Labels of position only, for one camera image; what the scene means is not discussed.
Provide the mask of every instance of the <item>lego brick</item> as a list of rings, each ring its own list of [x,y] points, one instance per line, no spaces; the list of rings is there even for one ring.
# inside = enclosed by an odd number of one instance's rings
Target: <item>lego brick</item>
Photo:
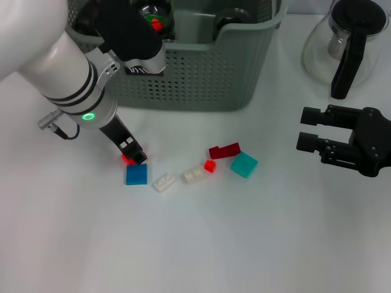
[[[184,175],[187,184],[196,183],[208,176],[208,172],[203,167],[197,167],[187,171]]]
[[[148,166],[128,165],[126,166],[126,185],[148,184]]]
[[[257,165],[257,160],[253,159],[248,154],[241,152],[233,161],[231,169],[237,172],[240,176],[248,178]]]
[[[206,171],[213,173],[216,169],[216,162],[212,160],[207,160],[203,166]]]
[[[163,192],[166,189],[168,189],[171,185],[173,185],[176,182],[176,177],[173,174],[164,174],[162,177],[160,177],[158,180],[156,180],[155,183],[153,183],[153,187],[158,192]]]
[[[121,158],[122,158],[122,161],[123,161],[126,165],[137,165],[136,162],[134,162],[132,159],[128,159],[127,157],[125,157],[124,154],[121,156]]]
[[[240,152],[241,150],[238,142],[232,145],[227,145],[223,148],[219,148],[218,146],[215,146],[214,148],[209,149],[210,158],[213,160],[223,159],[225,157],[233,157],[240,154]]]

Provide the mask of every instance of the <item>green indicator light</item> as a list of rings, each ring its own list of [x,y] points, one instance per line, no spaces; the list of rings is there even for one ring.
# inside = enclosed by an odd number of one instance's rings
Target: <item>green indicator light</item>
[[[94,113],[84,114],[82,118],[83,120],[92,120],[95,118],[95,114]]]

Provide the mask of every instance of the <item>dark red block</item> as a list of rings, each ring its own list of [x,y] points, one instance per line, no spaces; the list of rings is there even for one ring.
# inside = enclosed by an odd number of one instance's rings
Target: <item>dark red block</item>
[[[219,148],[215,146],[214,148],[209,149],[209,154],[211,159],[223,159],[225,157],[233,157],[240,154],[240,146],[239,143],[236,142],[232,145],[227,145],[223,148]]]

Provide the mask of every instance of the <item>black handle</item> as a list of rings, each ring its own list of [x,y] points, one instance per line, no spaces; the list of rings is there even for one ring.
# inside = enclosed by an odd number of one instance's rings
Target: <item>black handle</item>
[[[367,35],[360,29],[354,29],[346,42],[345,52],[331,84],[332,98],[345,99],[348,95],[364,58],[366,43]]]

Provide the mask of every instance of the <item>small red cube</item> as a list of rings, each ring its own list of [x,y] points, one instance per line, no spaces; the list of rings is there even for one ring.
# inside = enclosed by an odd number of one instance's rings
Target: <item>small red cube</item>
[[[212,160],[207,160],[204,166],[205,170],[213,173],[216,169],[216,162]]]

